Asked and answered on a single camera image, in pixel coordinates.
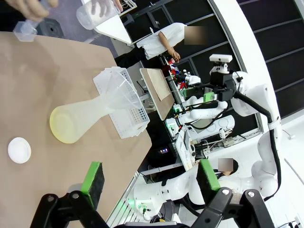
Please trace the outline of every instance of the screw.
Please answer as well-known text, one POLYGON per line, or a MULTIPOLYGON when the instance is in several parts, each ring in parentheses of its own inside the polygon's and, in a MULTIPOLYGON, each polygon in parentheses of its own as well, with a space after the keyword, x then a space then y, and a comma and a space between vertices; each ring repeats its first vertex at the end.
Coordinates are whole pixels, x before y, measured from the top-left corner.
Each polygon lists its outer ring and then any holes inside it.
POLYGON ((47 198, 47 200, 48 200, 49 202, 52 202, 52 201, 54 200, 54 197, 49 196, 49 197, 47 198))
POLYGON ((74 193, 74 194, 72 195, 72 197, 73 197, 74 199, 77 199, 77 198, 79 197, 79 195, 78 195, 77 193, 74 193))
POLYGON ((253 193, 253 192, 248 192, 248 196, 250 196, 250 197, 254 197, 255 196, 255 194, 253 193))
POLYGON ((222 191, 222 193, 223 193, 224 195, 228 195, 228 194, 229 194, 229 190, 228 190, 228 189, 224 189, 224 190, 222 191))

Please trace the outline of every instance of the round white cap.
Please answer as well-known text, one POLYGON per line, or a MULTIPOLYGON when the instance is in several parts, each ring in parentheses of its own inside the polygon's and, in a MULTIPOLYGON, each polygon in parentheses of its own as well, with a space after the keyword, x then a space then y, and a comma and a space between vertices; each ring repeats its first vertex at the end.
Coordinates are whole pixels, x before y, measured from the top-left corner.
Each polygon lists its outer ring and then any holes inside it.
POLYGON ((13 162, 22 164, 29 160, 31 155, 31 149, 28 141, 24 138, 14 138, 9 143, 8 147, 9 157, 13 162))

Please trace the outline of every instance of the perforated basket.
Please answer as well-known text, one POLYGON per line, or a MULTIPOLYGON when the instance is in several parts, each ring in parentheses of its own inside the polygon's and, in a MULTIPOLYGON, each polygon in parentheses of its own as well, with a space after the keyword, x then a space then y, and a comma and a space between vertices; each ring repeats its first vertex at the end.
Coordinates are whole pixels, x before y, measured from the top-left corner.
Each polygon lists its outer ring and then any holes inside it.
MULTIPOLYGON (((99 94, 106 90, 108 83, 110 83, 109 80, 113 71, 122 74, 136 91, 128 71, 125 68, 112 67, 106 68, 93 79, 99 94)), ((150 122, 143 105, 138 109, 134 108, 129 110, 118 110, 115 113, 110 114, 110 117, 119 136, 122 139, 138 136, 146 129, 148 123, 150 122)))

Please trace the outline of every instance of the white t-shirt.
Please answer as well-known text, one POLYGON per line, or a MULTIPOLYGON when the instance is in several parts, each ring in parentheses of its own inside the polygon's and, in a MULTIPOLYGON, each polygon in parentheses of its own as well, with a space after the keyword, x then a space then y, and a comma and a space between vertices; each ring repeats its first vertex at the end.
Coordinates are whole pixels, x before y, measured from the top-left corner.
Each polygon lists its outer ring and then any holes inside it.
POLYGON ((168 40, 170 46, 174 47, 185 38, 185 26, 187 25, 182 23, 170 24, 167 27, 164 27, 163 29, 139 41, 137 43, 137 47, 144 48, 147 59, 158 56, 167 50, 161 43, 158 34, 162 32, 168 40))

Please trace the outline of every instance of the brown tabletop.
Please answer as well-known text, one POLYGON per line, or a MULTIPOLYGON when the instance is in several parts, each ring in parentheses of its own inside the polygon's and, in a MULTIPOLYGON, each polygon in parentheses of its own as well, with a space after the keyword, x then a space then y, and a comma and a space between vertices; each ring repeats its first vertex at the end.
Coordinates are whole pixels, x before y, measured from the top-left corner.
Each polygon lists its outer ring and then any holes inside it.
MULTIPOLYGON (((166 80, 162 71, 159 70, 159 74, 162 75, 163 77, 163 80, 166 80)), ((142 78, 148 88, 148 91, 150 93, 150 96, 154 102, 154 105, 155 105, 155 108, 158 112, 158 115, 160 116, 161 120, 165 120, 170 109, 172 108, 173 104, 174 104, 174 98, 173 98, 173 95, 172 94, 169 94, 167 97, 165 97, 163 100, 160 100, 157 93, 156 93, 156 90, 153 86, 153 83, 149 77, 149 74, 148 74, 148 71, 146 68, 141 68, 140 69, 140 72, 142 74, 142 78)), ((170 91, 170 88, 167 84, 167 82, 165 83, 168 90, 170 91)))
POLYGON ((104 220, 110 215, 151 147, 147 131, 121 139, 105 116, 79 141, 64 144, 48 122, 55 107, 98 96, 93 78, 115 65, 104 47, 42 36, 19 42, 0 32, 0 227, 28 228, 41 197, 64 196, 84 180, 92 161, 103 163, 105 176, 97 211, 104 220), (8 156, 15 137, 31 146, 24 164, 8 156))

